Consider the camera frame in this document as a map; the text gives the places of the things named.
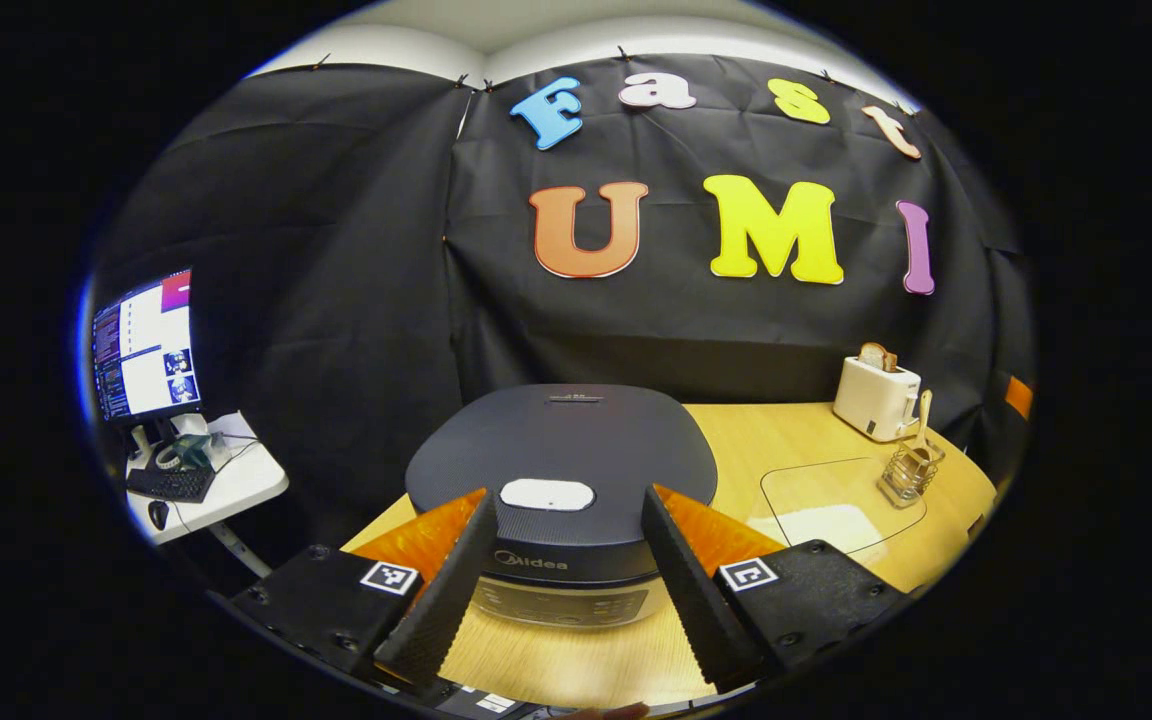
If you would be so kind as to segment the wooden spoon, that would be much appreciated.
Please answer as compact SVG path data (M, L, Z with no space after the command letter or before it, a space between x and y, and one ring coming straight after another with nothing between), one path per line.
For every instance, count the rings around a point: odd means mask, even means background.
M933 402L933 391L925 388L919 397L919 427L916 430L914 441L909 445L909 464L914 468L924 468L931 464L934 452L929 445L929 419L931 419L931 406Z

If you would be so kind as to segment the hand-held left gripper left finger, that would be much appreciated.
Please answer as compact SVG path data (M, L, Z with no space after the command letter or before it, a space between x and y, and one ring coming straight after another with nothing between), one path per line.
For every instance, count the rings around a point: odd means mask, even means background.
M353 551L314 544L230 602L353 679L435 685L497 528L492 492L473 488Z

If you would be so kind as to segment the white side table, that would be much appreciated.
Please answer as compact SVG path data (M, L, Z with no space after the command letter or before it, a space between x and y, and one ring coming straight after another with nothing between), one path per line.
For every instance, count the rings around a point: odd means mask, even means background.
M247 564L247 569L257 578L266 577L271 571L270 566L247 547L247 543L225 524L225 520L270 501L270 498L282 495L289 487L283 468L270 455L260 439L256 438L241 414L223 415L209 423L200 414L188 414L172 419L172 424L179 432L187 430L195 433L195 430L207 429L206 434L212 445L209 452L217 475L200 502L166 503L166 518L161 528L156 526L147 511L151 498L128 493L126 506L132 525L154 546L177 541L179 538L197 532L209 533L230 555Z

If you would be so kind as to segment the grey silver rice cooker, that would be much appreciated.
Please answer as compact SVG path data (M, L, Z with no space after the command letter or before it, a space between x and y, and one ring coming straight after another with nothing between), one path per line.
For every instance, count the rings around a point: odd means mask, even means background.
M462 407L404 473L416 511L472 488L495 502L498 532L476 609L530 626L602 629L667 601L641 528L649 488L708 503L717 458L685 406L632 386L535 384Z

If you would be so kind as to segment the white toaster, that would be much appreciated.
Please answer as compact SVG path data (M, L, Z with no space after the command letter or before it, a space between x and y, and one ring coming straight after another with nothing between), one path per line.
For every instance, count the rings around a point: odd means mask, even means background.
M920 392L919 374L904 367L886 372L850 356L842 366L832 410L867 439L895 442L918 432Z

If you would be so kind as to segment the computer monitor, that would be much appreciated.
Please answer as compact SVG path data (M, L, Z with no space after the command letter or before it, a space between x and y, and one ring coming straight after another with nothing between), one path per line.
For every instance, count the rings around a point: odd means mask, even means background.
M92 382L104 423L127 457L141 454L132 429L204 406L191 331L192 268L124 291L91 323Z

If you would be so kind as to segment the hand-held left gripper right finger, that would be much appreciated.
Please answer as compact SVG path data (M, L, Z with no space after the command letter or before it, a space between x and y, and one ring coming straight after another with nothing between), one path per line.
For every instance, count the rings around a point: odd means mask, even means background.
M643 533L703 679L736 691L795 676L909 605L909 596L823 539L785 544L654 484Z

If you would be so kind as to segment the black keyboard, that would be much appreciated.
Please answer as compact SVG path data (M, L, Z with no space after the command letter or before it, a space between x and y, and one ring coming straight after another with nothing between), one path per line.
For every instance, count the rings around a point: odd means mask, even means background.
M160 471L132 468L126 478L126 488L132 495L156 498L156 500L202 503L215 479L211 469L184 471Z

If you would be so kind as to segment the black backdrop cloth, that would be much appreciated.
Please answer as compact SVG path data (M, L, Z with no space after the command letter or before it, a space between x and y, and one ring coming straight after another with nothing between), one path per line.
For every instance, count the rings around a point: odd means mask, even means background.
M185 266L205 414L247 418L329 541L511 386L826 402L876 341L1005 488L1028 423L1006 382L1039 379L1030 262L963 137L753 59L605 56L488 92L376 65L243 79L106 225L93 305Z

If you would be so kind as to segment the dark teal desk item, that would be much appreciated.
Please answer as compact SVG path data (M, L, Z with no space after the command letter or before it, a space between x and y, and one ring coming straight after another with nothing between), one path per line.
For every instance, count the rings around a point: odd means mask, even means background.
M230 458L223 433L179 435L173 450L184 468L219 471Z

